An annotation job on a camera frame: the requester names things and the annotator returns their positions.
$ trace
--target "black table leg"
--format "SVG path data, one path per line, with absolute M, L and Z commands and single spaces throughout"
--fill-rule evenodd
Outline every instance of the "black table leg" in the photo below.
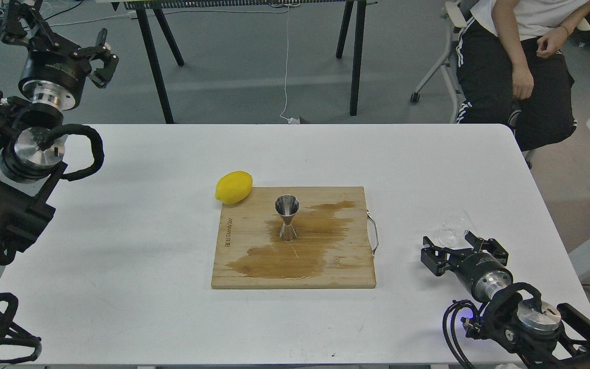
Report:
M 165 83 L 163 82 L 161 67 L 159 66 L 159 58 L 156 56 L 156 48 L 154 47 L 154 40 L 152 39 L 150 22 L 147 20 L 147 12 L 145 9 L 138 9 L 136 10 L 136 14 L 138 14 L 140 33 L 142 33 L 142 40 L 145 42 L 147 58 L 150 60 L 150 67 L 152 68 L 152 75 L 154 76 L 154 84 L 156 84 L 156 92 L 159 94 L 159 101 L 161 101 L 161 109 L 163 110 L 165 123 L 173 124 L 174 119 L 170 109 L 170 102 L 168 101 L 168 93 L 165 90 Z
M 178 66 L 183 66 L 185 63 L 183 62 L 183 58 L 181 56 L 181 52 L 179 51 L 179 47 L 177 46 L 176 42 L 174 41 L 174 36 L 172 35 L 172 31 L 170 30 L 170 26 L 168 26 L 168 21 L 165 19 L 165 14 L 163 14 L 162 9 L 154 9 L 154 15 L 156 19 L 159 21 L 159 25 L 161 26 L 161 30 L 163 31 L 163 35 L 165 35 L 165 39 L 170 45 L 170 50 L 172 50 L 174 59 Z
M 363 51 L 363 28 L 366 23 L 366 0 L 356 5 L 356 33 L 354 34 L 354 64 L 352 66 L 352 89 L 349 98 L 349 115 L 355 116 L 359 105 L 359 77 L 361 76 L 361 54 Z
M 343 50 L 345 49 L 345 40 L 347 39 L 347 28 L 349 28 L 349 17 L 352 15 L 352 8 L 354 2 L 345 2 L 345 11 L 343 12 L 343 23 L 340 26 L 340 36 L 338 36 L 338 46 L 336 48 L 336 57 L 338 59 L 343 57 Z

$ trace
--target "wrist bracelet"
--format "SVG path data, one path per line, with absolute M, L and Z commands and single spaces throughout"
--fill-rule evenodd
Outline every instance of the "wrist bracelet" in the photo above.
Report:
M 566 26 L 564 26 L 564 25 L 561 25 L 561 24 L 560 24 L 560 25 L 559 25 L 559 27 L 561 27 L 561 28 L 563 28 L 564 30 L 566 30 L 566 33 L 568 34 L 568 36 L 569 36 L 569 37 L 571 36 L 571 31 L 569 31 L 569 30 L 568 30 L 568 28 L 567 28 Z

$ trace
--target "person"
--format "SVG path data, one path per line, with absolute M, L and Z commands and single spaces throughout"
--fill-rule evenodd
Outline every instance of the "person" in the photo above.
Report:
M 561 47 L 588 12 L 590 0 L 479 0 L 456 48 L 466 97 L 457 123 L 515 120 L 521 151 L 571 136 L 574 80 Z

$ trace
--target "black pants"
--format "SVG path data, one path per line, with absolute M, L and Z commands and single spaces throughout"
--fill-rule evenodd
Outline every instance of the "black pants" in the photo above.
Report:
M 575 131 L 571 107 L 573 78 L 560 52 L 548 59 L 536 56 L 536 40 L 521 42 L 534 89 L 519 101 L 515 136 L 522 151 L 569 138 Z M 499 39 L 471 19 L 457 46 L 457 78 L 466 102 L 457 123 L 507 124 L 513 102 L 511 60 Z

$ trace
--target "clear glass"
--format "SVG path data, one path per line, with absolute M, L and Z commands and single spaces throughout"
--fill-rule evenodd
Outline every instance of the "clear glass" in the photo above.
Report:
M 450 215 L 436 232 L 436 241 L 444 248 L 469 248 L 471 246 L 464 236 L 473 228 L 468 216 Z

